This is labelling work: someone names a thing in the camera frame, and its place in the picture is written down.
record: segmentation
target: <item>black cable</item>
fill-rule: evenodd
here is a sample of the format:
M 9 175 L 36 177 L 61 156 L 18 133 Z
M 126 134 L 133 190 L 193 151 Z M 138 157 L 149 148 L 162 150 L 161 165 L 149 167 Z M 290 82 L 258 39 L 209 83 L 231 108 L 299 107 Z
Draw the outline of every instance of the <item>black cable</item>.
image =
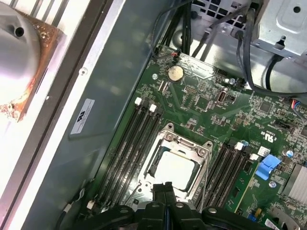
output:
M 165 44 L 166 46 L 169 46 L 172 37 L 177 29 L 177 26 L 179 24 L 179 21 L 182 17 L 182 13 L 183 13 L 183 9 L 180 7 L 179 9 L 176 10 L 176 13 L 174 14 L 168 28 L 167 31 L 165 33 L 165 35 L 163 36 L 163 39 L 161 41 L 161 44 Z
M 188 8 L 186 6 L 183 6 L 183 20 L 182 20 L 182 39 L 181 39 L 181 51 L 182 53 L 187 53 L 187 30 L 188 30 L 188 20 L 187 20 L 187 14 L 188 14 Z
M 155 34 L 155 30 L 156 30 L 156 28 L 157 28 L 157 26 L 158 26 L 158 23 L 159 23 L 159 21 L 160 21 L 162 15 L 165 14 L 165 13 L 167 13 L 167 12 L 169 12 L 169 11 L 178 9 L 179 7 L 184 6 L 184 5 L 186 5 L 186 4 L 190 3 L 190 2 L 193 2 L 193 1 L 194 1 L 194 0 L 186 0 L 186 1 L 183 1 L 182 3 L 180 3 L 180 4 L 176 5 L 176 6 L 170 7 L 170 8 L 168 8 L 168 9 L 165 9 L 165 10 L 161 11 L 161 12 L 158 14 L 158 16 L 157 16 L 157 18 L 156 18 L 156 20 L 155 20 L 155 22 L 154 22 L 154 25 L 153 25 L 153 31 L 152 31 L 152 35 L 151 35 L 151 41 L 150 41 L 152 56 L 153 56 L 155 59 L 163 59 L 163 58 L 167 58 L 167 57 L 171 56 L 171 54 L 168 54 L 168 55 L 164 55 L 164 56 L 160 56 L 160 57 L 159 57 L 159 56 L 155 53 L 155 50 L 154 50 L 154 48 L 155 48 L 155 45 L 154 45 L 154 34 Z
M 66 216 L 67 212 L 63 211 L 60 215 L 60 217 L 58 218 L 58 221 L 56 223 L 56 226 L 55 226 L 55 230 L 60 230 L 60 227 L 61 227 L 61 224 Z
M 242 15 L 245 13 L 247 7 L 242 7 L 240 9 L 238 9 L 237 11 L 230 13 L 229 15 L 225 16 L 224 18 L 221 18 L 217 21 L 215 21 L 214 23 L 212 23 L 209 28 L 211 28 L 212 30 L 215 29 L 216 26 L 218 26 L 219 24 L 225 23 L 233 18 L 236 18 L 239 15 Z M 206 43 L 206 40 L 209 36 L 209 33 L 205 32 L 200 40 L 199 45 L 197 46 L 197 48 L 195 49 L 195 51 L 192 54 L 192 57 L 196 57 L 197 54 L 200 52 L 201 48 L 203 47 L 203 45 Z
M 255 10 L 249 8 L 247 12 L 245 36 L 243 39 L 243 65 L 251 89 L 255 92 L 265 94 L 267 96 L 278 96 L 278 97 L 299 97 L 300 95 L 306 96 L 307 92 L 297 92 L 297 93 L 272 92 L 254 85 L 253 77 L 251 74 L 251 64 L 250 64 L 250 45 L 254 29 L 254 23 L 255 23 Z
M 243 43 L 243 32 L 242 31 L 238 31 L 236 33 L 236 38 L 238 39 L 238 45 L 236 47 L 236 60 L 237 60 L 238 65 L 239 65 L 239 67 L 240 67 L 240 69 L 242 71 L 244 80 L 245 80 L 245 82 L 247 82 L 248 78 L 247 78 L 245 70 L 244 70 L 244 65 L 243 65 L 243 62 L 242 62 L 241 52 L 240 52 L 240 49 L 241 49 L 241 46 L 242 46 L 242 43 Z
M 190 55 L 190 47 L 191 47 L 191 36 L 192 36 L 192 28 L 191 28 L 191 11 L 192 11 L 192 2 L 187 4 L 187 38 L 186 38 L 186 50 L 187 54 Z
M 271 63 L 268 67 L 267 73 L 265 74 L 265 87 L 267 88 L 267 90 L 272 91 L 272 89 L 271 89 L 272 70 L 273 70 L 274 66 L 276 65 L 276 63 L 280 62 L 281 60 L 283 60 L 283 57 L 278 55 L 278 54 L 274 54 L 273 57 L 271 58 Z

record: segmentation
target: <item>wire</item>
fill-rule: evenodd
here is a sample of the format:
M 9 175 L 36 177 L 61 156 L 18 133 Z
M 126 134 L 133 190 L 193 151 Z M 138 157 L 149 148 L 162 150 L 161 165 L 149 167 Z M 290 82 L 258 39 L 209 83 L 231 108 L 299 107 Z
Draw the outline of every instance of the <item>wire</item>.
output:
M 216 26 L 218 26 L 219 24 L 225 23 L 233 18 L 236 18 L 239 15 L 244 14 L 244 12 L 246 11 L 247 7 L 242 7 L 239 10 L 230 13 L 229 15 L 225 16 L 224 18 L 221 18 L 217 21 L 215 21 L 214 23 L 212 23 L 209 28 L 211 28 L 212 30 L 215 29 Z M 208 32 L 205 32 L 200 40 L 199 45 L 197 46 L 197 48 L 195 49 L 195 51 L 192 54 L 192 57 L 196 57 L 198 55 L 198 53 L 200 52 L 201 48 L 203 47 L 203 45 L 206 43 L 206 40 L 209 36 Z
M 174 14 L 171 23 L 168 26 L 168 29 L 161 41 L 161 44 L 165 44 L 166 46 L 169 46 L 169 44 L 171 43 L 172 37 L 177 29 L 177 26 L 179 24 L 179 21 L 181 19 L 183 13 L 183 8 L 179 8 L 177 9 L 176 13 Z
M 152 56 L 153 56 L 155 59 L 164 59 L 164 58 L 167 58 L 167 57 L 170 56 L 170 54 L 167 54 L 167 55 L 163 55 L 163 56 L 160 56 L 160 57 L 159 57 L 157 54 L 155 54 L 155 50 L 154 50 L 154 48 L 155 48 L 155 45 L 154 45 L 154 34 L 155 34 L 155 31 L 156 31 L 156 29 L 157 29 L 158 23 L 159 23 L 159 21 L 160 21 L 162 15 L 165 14 L 165 13 L 167 13 L 167 12 L 169 12 L 169 11 L 178 9 L 179 7 L 184 6 L 184 5 L 186 5 L 186 4 L 190 3 L 190 2 L 193 2 L 193 1 L 194 1 L 194 0 L 186 0 L 186 1 L 183 1 L 182 3 L 180 3 L 180 4 L 176 5 L 176 6 L 167 8 L 167 9 L 161 11 L 161 12 L 158 14 L 158 16 L 157 16 L 157 18 L 156 18 L 156 20 L 155 20 L 155 22 L 154 22 L 154 25 L 153 25 L 153 31 L 152 31 L 152 35 L 151 35 L 151 41 L 150 41 L 150 47 L 151 47 L 151 51 L 152 51 Z
M 303 120 L 304 122 L 307 122 L 307 119 L 306 119 L 304 116 L 302 116 L 302 115 L 298 112 L 298 110 L 296 109 L 296 107 L 297 107 L 299 104 L 301 104 L 301 102 L 299 102 L 299 101 L 293 99 L 293 100 L 292 100 L 292 104 L 291 104 L 291 108 L 293 109 L 294 113 L 295 113 L 301 120 Z
M 254 29 L 255 22 L 255 10 L 249 8 L 247 12 L 247 21 L 245 28 L 245 36 L 243 39 L 243 65 L 247 80 L 251 89 L 255 92 L 265 94 L 267 96 L 278 96 L 278 97 L 299 97 L 301 95 L 306 95 L 307 92 L 297 92 L 297 93 L 286 93 L 286 92 L 272 92 L 264 88 L 260 88 L 254 85 L 253 77 L 251 74 L 251 64 L 250 64 L 250 45 Z
M 238 31 L 236 33 L 236 37 L 238 39 L 238 45 L 236 47 L 236 60 L 238 62 L 238 65 L 244 75 L 244 80 L 245 82 L 248 81 L 247 79 L 247 76 L 246 76 L 246 73 L 245 73 L 245 70 L 244 70 L 244 65 L 243 65 L 243 62 L 242 62 L 242 58 L 241 58 L 241 52 L 240 52 L 240 49 L 241 49 L 241 46 L 242 46 L 242 43 L 243 43 L 243 32 L 242 31 Z
M 267 73 L 265 75 L 265 86 L 270 91 L 272 91 L 272 89 L 271 89 L 272 70 L 273 70 L 274 66 L 276 65 L 276 63 L 280 62 L 281 60 L 283 60 L 283 57 L 278 55 L 278 54 L 274 54 L 273 57 L 271 58 L 271 63 L 269 65 Z

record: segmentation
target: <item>white label sticker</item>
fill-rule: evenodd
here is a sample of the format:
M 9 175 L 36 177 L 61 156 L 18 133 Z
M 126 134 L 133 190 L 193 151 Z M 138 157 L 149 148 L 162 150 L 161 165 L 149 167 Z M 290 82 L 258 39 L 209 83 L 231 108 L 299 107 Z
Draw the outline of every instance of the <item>white label sticker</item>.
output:
M 76 120 L 75 124 L 73 125 L 73 128 L 71 130 L 71 134 L 81 133 L 81 131 L 82 131 L 84 125 L 85 125 L 86 119 L 87 119 L 88 115 L 90 114 L 91 109 L 94 105 L 94 102 L 95 102 L 95 100 L 91 100 L 91 99 L 88 99 L 88 98 L 85 100 L 85 102 L 82 106 L 82 109 L 78 114 L 77 120 Z
M 269 219 L 267 219 L 264 224 L 270 227 L 271 229 L 279 230 L 279 228 L 275 224 L 273 224 L 272 221 L 270 221 Z

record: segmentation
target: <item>circular metal component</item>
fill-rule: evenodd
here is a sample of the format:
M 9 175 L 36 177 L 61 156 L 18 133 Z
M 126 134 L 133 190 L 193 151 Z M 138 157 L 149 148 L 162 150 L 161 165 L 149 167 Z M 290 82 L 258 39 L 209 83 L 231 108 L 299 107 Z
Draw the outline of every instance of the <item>circular metal component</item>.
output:
M 216 214 L 217 213 L 217 210 L 215 208 L 212 208 L 212 207 L 210 209 L 208 209 L 208 211 L 210 213 L 212 213 L 212 214 Z
M 180 208 L 181 208 L 181 207 L 183 207 L 183 206 L 184 206 L 184 205 L 183 205 L 182 203 L 177 203 L 177 204 L 176 204 L 176 207 L 180 207 Z
M 191 12 L 191 19 L 197 19 L 198 18 L 198 14 L 196 11 L 192 11 Z
M 269 183 L 269 187 L 270 187 L 270 188 L 276 188 L 276 186 L 277 186 L 277 183 L 276 183 L 275 181 L 271 181 L 271 182 Z
M 203 150 L 203 149 L 200 149 L 199 151 L 198 151 L 198 154 L 199 155 L 201 155 L 201 156 L 203 156 L 203 155 L 205 155 L 205 150 Z
M 292 158 L 294 156 L 294 152 L 292 150 L 288 150 L 286 152 L 286 156 L 289 157 L 289 158 Z
M 154 80 L 157 80 L 157 79 L 158 79 L 158 74 L 154 73 L 154 74 L 152 75 L 152 78 L 153 78 Z
M 173 135 L 168 133 L 165 138 L 166 138 L 166 140 L 172 140 L 173 139 Z
M 229 84 L 234 85 L 236 83 L 236 80 L 234 78 L 229 79 Z
M 83 67 L 79 70 L 79 74 L 81 74 L 82 76 L 83 75 L 86 75 L 87 74 L 87 68 Z
M 34 27 L 0 2 L 0 104 L 18 99 L 37 72 L 40 43 Z
M 172 66 L 169 68 L 167 75 L 171 82 L 179 82 L 183 78 L 184 71 L 181 66 Z
M 125 208 L 120 211 L 120 213 L 127 213 L 127 212 L 128 212 L 128 210 L 125 209 Z

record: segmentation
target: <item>screw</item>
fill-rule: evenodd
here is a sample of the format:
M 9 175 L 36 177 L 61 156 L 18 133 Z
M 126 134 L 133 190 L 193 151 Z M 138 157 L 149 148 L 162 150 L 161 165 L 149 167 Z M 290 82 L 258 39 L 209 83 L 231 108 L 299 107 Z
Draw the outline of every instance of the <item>screw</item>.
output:
M 201 156 L 203 156 L 203 155 L 205 155 L 205 150 L 203 150 L 203 149 L 200 149 L 199 151 L 198 151 L 198 153 L 201 155 Z
M 208 211 L 210 213 L 212 213 L 212 214 L 216 214 L 217 213 L 217 210 L 215 208 L 212 208 L 212 207 L 210 209 L 208 209 Z
M 79 70 L 79 74 L 81 74 L 82 76 L 83 75 L 86 75 L 87 74 L 87 68 L 83 67 Z
M 127 213 L 128 212 L 128 210 L 126 210 L 126 209 L 122 209 L 121 211 L 120 211 L 120 213 Z
M 229 79 L 229 84 L 234 85 L 236 80 L 234 78 Z
M 183 207 L 183 204 L 182 203 L 177 203 L 176 207 L 180 207 L 181 208 L 181 207 Z
M 157 80 L 157 79 L 158 79 L 158 74 L 154 73 L 154 74 L 152 75 L 152 78 L 153 78 L 154 80 Z
M 277 184 L 276 184 L 275 181 L 271 181 L 271 182 L 269 183 L 269 187 L 270 187 L 270 188 L 276 188 L 276 186 L 277 186 Z
M 166 140 L 172 140 L 172 139 L 173 139 L 173 135 L 171 135 L 171 134 L 166 135 Z

